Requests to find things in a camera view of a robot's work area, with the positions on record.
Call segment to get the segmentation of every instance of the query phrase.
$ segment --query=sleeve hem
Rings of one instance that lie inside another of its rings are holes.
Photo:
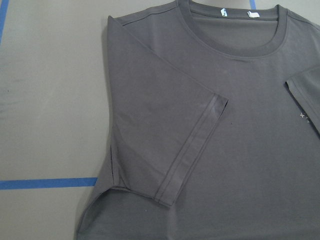
[[[156,202],[169,207],[174,204],[227,103],[227,98],[214,93],[155,193]]]
[[[317,114],[317,112],[315,111],[315,108],[313,107],[313,103],[308,98],[307,94],[304,94],[304,91],[300,87],[298,80],[296,80],[295,77],[292,77],[286,81],[286,84],[290,92],[294,96],[294,98],[297,100],[300,106],[304,109],[308,117],[311,119],[313,125],[315,126],[317,131],[320,133],[320,115]]]

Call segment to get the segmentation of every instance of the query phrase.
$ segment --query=blue tape strip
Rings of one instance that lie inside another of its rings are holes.
[[[0,44],[2,39],[2,32],[4,31],[8,5],[9,5],[9,0],[2,0],[1,6],[0,6]]]
[[[250,6],[251,6],[251,9],[257,9],[255,0],[250,0]]]
[[[0,181],[0,190],[91,187],[96,181],[97,177],[6,180]]]

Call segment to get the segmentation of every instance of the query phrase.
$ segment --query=gray t-shirt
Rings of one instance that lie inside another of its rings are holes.
[[[110,151],[77,239],[319,238],[319,25],[176,0],[109,16],[107,41]]]

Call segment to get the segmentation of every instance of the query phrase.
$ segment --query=white tag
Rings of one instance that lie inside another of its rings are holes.
[[[250,18],[259,18],[260,17],[259,13],[257,13],[257,12],[248,11],[248,15]]]
[[[222,17],[228,17],[227,10],[225,8],[222,8],[220,12]]]

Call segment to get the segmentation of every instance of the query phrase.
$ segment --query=folded sleeve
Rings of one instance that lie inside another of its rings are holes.
[[[295,74],[286,84],[320,133],[320,65]]]
[[[228,99],[146,47],[109,16],[114,186],[171,206]]]

